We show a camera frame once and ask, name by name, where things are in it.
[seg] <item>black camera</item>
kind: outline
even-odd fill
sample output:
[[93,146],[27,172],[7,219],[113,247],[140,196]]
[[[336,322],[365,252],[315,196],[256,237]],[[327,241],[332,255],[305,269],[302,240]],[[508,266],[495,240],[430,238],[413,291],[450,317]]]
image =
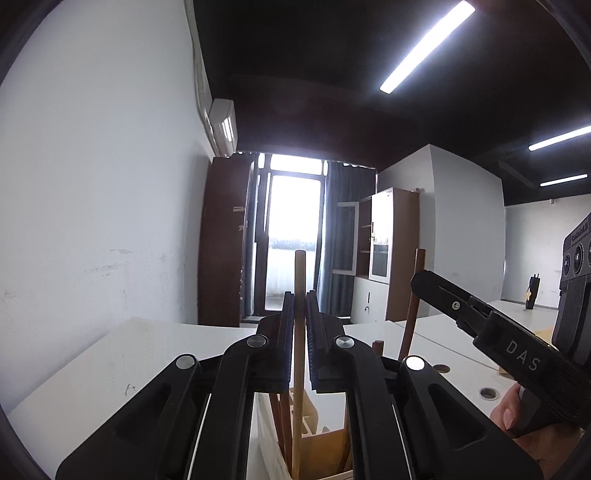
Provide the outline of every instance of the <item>black camera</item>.
[[591,213],[564,239],[558,319],[552,343],[591,373]]

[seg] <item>table surface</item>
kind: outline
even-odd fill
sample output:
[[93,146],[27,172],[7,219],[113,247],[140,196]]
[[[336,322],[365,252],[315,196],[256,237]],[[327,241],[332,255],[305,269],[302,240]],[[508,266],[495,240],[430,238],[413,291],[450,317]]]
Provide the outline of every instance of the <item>table surface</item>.
[[[527,326],[534,330],[545,328],[555,314],[537,309],[532,315],[517,318],[515,312],[520,306],[505,303],[495,306],[525,325],[529,322]],[[397,358],[404,329],[400,324],[381,322],[349,325],[345,331],[368,344],[384,340],[384,355]],[[220,355],[231,343],[253,333],[254,329],[249,328],[130,319],[48,379],[8,417],[33,458],[54,478],[59,464],[78,445],[177,356],[192,353],[197,359],[205,359]],[[476,349],[470,337],[445,315],[420,319],[417,333],[411,353],[432,365],[448,365],[450,372],[444,376],[485,414],[500,398],[484,400],[479,390],[492,387],[502,397],[513,384],[498,375],[494,364],[489,365],[472,352]],[[307,360],[306,389],[319,411],[319,430],[322,426],[330,430],[342,428],[344,394],[318,395],[310,391]],[[256,449],[251,450],[248,477],[265,478],[262,458],[256,456]]]

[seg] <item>camera lens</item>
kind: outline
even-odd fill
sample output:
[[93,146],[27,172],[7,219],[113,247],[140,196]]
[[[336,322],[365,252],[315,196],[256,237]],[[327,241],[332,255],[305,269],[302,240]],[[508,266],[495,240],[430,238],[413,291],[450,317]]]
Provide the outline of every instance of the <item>camera lens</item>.
[[564,272],[564,275],[568,275],[569,270],[570,270],[570,255],[567,254],[566,257],[564,257],[564,262],[562,263],[562,271]]
[[577,249],[574,251],[574,272],[579,273],[581,266],[583,265],[583,246],[577,245]]

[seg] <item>black ceiling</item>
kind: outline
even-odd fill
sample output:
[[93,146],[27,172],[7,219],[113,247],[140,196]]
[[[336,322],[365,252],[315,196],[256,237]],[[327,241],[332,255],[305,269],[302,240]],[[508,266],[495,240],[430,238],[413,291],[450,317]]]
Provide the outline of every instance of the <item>black ceiling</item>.
[[508,205],[591,193],[591,180],[537,187],[591,174],[589,136],[527,149],[591,124],[591,72],[534,0],[473,0],[391,95],[379,90],[457,2],[196,0],[210,87],[235,101],[239,150],[382,170],[432,143],[501,177]]

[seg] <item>human hand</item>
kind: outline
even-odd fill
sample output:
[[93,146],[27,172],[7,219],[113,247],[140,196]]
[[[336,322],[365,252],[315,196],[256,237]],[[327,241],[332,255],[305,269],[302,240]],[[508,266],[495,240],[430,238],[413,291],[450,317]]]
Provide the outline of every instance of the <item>human hand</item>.
[[[513,385],[491,412],[491,420],[508,436],[521,410],[519,384]],[[554,475],[577,446],[582,431],[572,425],[557,423],[515,439],[515,443],[536,460],[548,479]]]

